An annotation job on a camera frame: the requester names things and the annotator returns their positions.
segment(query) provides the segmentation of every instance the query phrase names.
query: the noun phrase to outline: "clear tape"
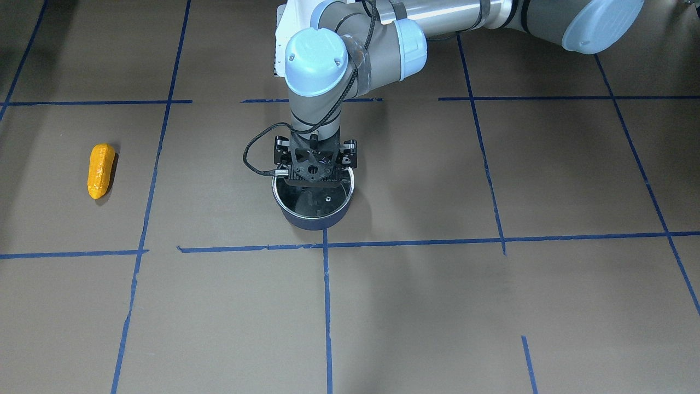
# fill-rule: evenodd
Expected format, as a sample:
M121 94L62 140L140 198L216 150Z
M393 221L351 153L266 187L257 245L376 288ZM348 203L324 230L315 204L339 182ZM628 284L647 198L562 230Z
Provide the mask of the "clear tape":
M340 38L345 42L350 61L357 69L357 96L364 95L370 91L372 85L372 63L370 53L365 46L350 34L343 34Z

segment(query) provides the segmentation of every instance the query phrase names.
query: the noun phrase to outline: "gray surface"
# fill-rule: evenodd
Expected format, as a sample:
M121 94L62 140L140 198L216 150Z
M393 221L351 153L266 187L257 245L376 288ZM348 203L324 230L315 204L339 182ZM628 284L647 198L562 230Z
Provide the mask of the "gray surface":
M0 9L17 10L9 3ZM110 393L118 359L119 394L320 394L328 372L336 393L531 393L521 335L540 393L700 392L700 318L665 237L501 252L470 103L437 100L468 95L455 40L431 43L421 73L369 94L383 102L344 105L342 136L361 158L350 211L328 231L326 299L322 245L304 249L322 233L290 226L270 180L240 161L252 136L288 121L285 103L241 103L286 98L272 76L277 5L192 2L174 98L194 103L170 107L148 215L164 104L7 109L0 393ZM0 15L3 97L40 6ZM53 1L12 100L166 99L184 8ZM698 94L700 21L674 8L647 1L601 54L616 94ZM475 95L608 95L595 57L515 31L462 37ZM697 103L619 101L670 231L700 231ZM506 237L663 231L611 100L476 107ZM275 134L251 162L272 167ZM95 203L85 177L99 142L120 158ZM58 257L138 249L144 218L142 259ZM489 239L347 247L455 238ZM700 237L673 242L700 286ZM177 249L250 245L287 249ZM36 258L9 259L23 253Z

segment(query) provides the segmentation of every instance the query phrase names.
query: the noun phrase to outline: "light blue cap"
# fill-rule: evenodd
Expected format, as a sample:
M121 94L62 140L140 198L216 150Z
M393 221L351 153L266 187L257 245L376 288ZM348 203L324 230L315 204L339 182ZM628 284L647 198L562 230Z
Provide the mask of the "light blue cap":
M591 0L564 32L561 46L592 55L613 45L632 26L644 0Z
M317 5L313 12L311 12L311 24L309 26L313 27L314 29L319 28L319 23L321 22L321 16L323 15L323 12L328 8L329 5L333 3L342 3L340 0L324 0L323 3Z
M394 21L398 34L398 48L401 54L401 79L423 69L428 59L428 42L423 30L413 20Z
M328 29L309 27L294 34L287 43L285 57L287 86L304 97L333 89L348 67L345 43Z

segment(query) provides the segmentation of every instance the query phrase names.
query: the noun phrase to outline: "blue line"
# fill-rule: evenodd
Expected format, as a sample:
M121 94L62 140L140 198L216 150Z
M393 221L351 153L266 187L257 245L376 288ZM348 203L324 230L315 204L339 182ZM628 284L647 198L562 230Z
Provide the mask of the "blue line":
M93 257L93 256L135 256L147 253L142 250L95 250L89 252L46 252L46 253L12 253L0 254L0 260L9 259L45 259L48 257Z
M685 272L685 267L683 266L683 262L680 260L680 255L678 254L678 251L676 250L676 244L673 242L673 236L671 235L671 232L669 231L668 226L666 225L666 220L664 220L664 216L661 212L661 208L659 207L659 203L656 199L656 196L654 195L654 191L652 190L652 185L649 182L649 178L647 177L646 171L644 171L644 166L642 165L641 159L639 159L639 155L637 154L637 149L634 147L634 142L632 142L632 136L629 134L629 129L627 128L627 123L624 121L624 117L622 116L622 111L620 110L620 106L617 104L617 100L615 99L615 94L613 93L613 88L610 86L610 82L608 80L608 76L606 75L605 70L603 69L603 64L601 63L600 58L598 55L594 55L596 58L596 63L598 63L598 68L601 70L601 75L603 75L603 80L605 81L605 86L608 87L608 92L610 93L610 96L612 97L612 103L615 105L615 111L617 111L617 117L619 118L620 124L622 124L622 129L624 130L624 135L627 138L627 142L629 144L629 148L632 150L632 154L634 155L634 160L637 162L637 167L639 168L640 174L642 174L642 178L644 179L644 184L647 187L647 191L649 192L649 197L651 197L652 202L654 203L654 209L657 212L657 215L659 216L659 221L661 222L661 226L664 228L664 233L666 234L666 237L668 238L668 244L671 246L671 250L673 251L673 256L675 257L675 261L678 264L678 268L680 269L680 272L683 276L683 280L685 281L685 285L688 288L688 292L690 292L690 297L693 300L693 304L695 304L695 310L697 311L698 315L700 315L700 303L698 302L697 295L695 295L695 290L693 290L693 285L690 282L690 279L688 278L688 274Z
M484 158L484 170L486 171L486 180L489 181L489 189L491 190L491 199L493 201L493 213L496 216L496 226L498 227L498 236L500 236L500 246L505 255L505 239L503 237L503 227L501 226L501 216L498 214L498 204L496 202L496 193L494 192L494 183L491 181L491 171L489 169L489 161L486 158L486 148L484 147L484 139L482 138L481 126L479 125L479 115L477 114L477 105L474 101L474 92L472 91L472 83L469 79L469 70L467 69L467 60L464 56L462 48L462 38L457 35L457 46L459 47L459 55L462 58L462 68L464 68L464 78L467 81L467 91L469 92L469 101L472 105L472 114L474 115L474 124L477 128L477 136L479 137L479 147L482 150Z
M323 281L325 283L325 378L327 393L333 394L333 353L330 345L330 283L328 277L328 230L323 230Z
M700 231L677 231L670 233L674 237L700 236ZM585 234L571 236L532 236L532 237L505 237L506 243L510 242L543 242L558 240L606 240L606 239L631 239L631 238L664 238L666 233L617 233L617 234ZM442 240L385 240L370 242L340 242L329 243L329 248L336 247L384 247L384 246L420 246L420 245L468 245L475 243L500 243L500 238L464 238ZM223 247L177 247L182 253L218 253L218 252L246 252L259 250L294 250L294 249L320 249L323 244L305 243L290 245L253 245L253 246L223 246Z
M527 338L521 335L523 341L523 350L525 351L525 361L527 362L527 372L530 374L530 385L532 386L532 394L538 394L537 380L535 379L535 370L532 368L532 359L530 359L530 347L527 344Z
M618 100L698 100L700 96L617 96ZM612 100L611 96L477 96L475 101ZM438 97L438 101L470 101L469 97Z
M172 104L172 98L175 91L175 81L177 79L177 71L180 65L180 56L182 54L182 47L185 43L185 31L187 29L187 20L190 15L190 4L192 0L187 0L187 6L185 8L185 17L182 22L182 30L180 32L180 42L178 44L177 55L175 57L175 65L173 67L173 75L170 81L170 93L168 93L168 103L165 106L165 115L163 116L163 126L160 130L160 140L158 141L158 150L155 154L155 164L153 165L153 175L150 181L150 191L148 192L148 202L146 203L146 213L143 217L143 231L141 232L141 240L139 241L139 249L143 249L146 244L146 233L148 231L148 220L151 217L151 205L153 204L153 194L155 193L155 181L158 177L158 161L160 160L160 152L163 148L163 139L165 138L165 130L168 126L168 117L170 116L170 106ZM119 343L119 353L117 355L117 363L114 367L114 379L112 380L112 390L111 394L117 393L117 387L119 384L119 376L122 370L122 361L124 359L124 350L126 349L127 335L129 334L129 325L131 324L131 314L134 309L134 298L136 296L136 286L137 286L137 275L141 269L141 254L136 256L136 264L134 265L134 275L132 277L132 287L131 287L131 297L129 299L129 313L127 318L124 320L124 327L122 328L122 339Z
M133 105L133 104L192 104L192 100L113 100L113 101L36 101L11 102L10 107L33 107L34 105Z
M345 99L343 102L383 102L384 99L381 97L378 98L351 98L351 99ZM289 99L247 99L241 101L242 104L275 104L275 103L280 103L280 102L289 102Z
M41 6L41 11L39 11L39 17L36 19L36 24L34 25L34 31L31 32L31 37L29 37L29 43L27 44L27 49L24 50L24 55L22 55L22 60L20 61L20 65L17 67L17 71L15 72L15 78L12 80L12 85L10 85L10 90L7 92L7 96L5 97L5 102L2 104L2 109L0 109L0 121L2 121L2 118L5 116L5 111L7 111L7 107L10 104L10 100L12 99L12 94L15 92L15 87L17 86L17 81L20 80L20 73L22 72L22 68L25 66L25 62L27 61L27 57L29 56L29 51L32 49L32 44L34 44L34 39L36 38L36 33L39 31L39 26L41 26L41 21L43 20L44 13L46 12L47 5L48 5L48 0L44 0L43 5Z

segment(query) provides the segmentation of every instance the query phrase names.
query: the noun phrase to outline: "yellow object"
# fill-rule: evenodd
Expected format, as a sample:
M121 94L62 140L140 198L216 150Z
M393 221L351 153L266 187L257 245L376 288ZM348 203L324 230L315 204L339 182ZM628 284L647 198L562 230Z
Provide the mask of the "yellow object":
M87 172L87 192L97 200L109 188L114 164L114 148L108 144L97 144L90 154L90 169Z

